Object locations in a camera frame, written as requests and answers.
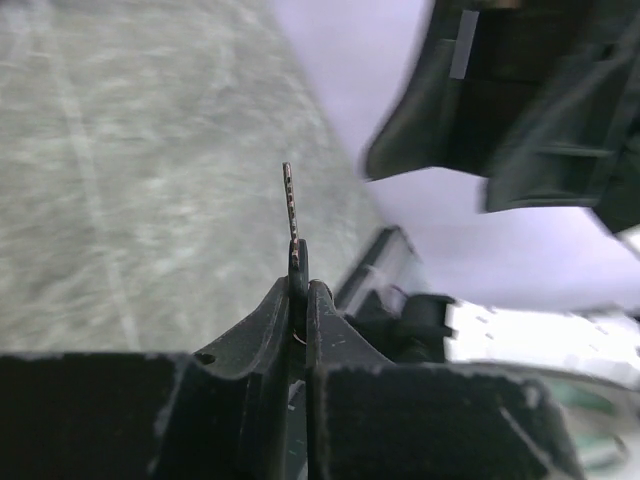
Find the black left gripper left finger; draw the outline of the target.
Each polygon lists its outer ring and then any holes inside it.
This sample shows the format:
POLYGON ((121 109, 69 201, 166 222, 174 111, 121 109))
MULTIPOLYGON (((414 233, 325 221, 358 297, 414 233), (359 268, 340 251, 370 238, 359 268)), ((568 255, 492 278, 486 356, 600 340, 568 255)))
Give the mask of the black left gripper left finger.
POLYGON ((5 479, 281 479, 287 282, 190 353, 5 353, 5 479))

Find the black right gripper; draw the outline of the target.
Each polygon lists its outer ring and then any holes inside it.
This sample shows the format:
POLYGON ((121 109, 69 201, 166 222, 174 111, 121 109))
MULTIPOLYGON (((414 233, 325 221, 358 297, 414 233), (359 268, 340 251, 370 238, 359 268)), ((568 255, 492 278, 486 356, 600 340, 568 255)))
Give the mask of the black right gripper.
POLYGON ((488 212, 584 207, 636 227, 637 0, 436 2, 364 171, 432 167, 485 178, 488 212))

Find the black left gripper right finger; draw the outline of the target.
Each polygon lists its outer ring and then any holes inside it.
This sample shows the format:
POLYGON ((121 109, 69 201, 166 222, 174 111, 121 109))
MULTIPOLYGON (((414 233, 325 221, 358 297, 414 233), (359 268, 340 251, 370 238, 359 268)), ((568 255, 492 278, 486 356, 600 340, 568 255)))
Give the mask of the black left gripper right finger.
POLYGON ((478 364, 395 364, 312 281, 307 310, 312 479, 581 479, 539 380, 478 364))

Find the black-headed keys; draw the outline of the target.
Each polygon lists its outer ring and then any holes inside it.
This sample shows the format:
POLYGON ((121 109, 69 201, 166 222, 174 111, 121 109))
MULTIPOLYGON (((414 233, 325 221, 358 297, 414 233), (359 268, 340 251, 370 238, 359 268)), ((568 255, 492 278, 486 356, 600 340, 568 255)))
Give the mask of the black-headed keys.
POLYGON ((302 345, 306 344, 306 312, 308 300, 308 250, 306 241, 300 239, 295 210, 292 168, 289 162, 282 163, 286 209, 290 231, 288 258, 289 317, 293 336, 302 345))

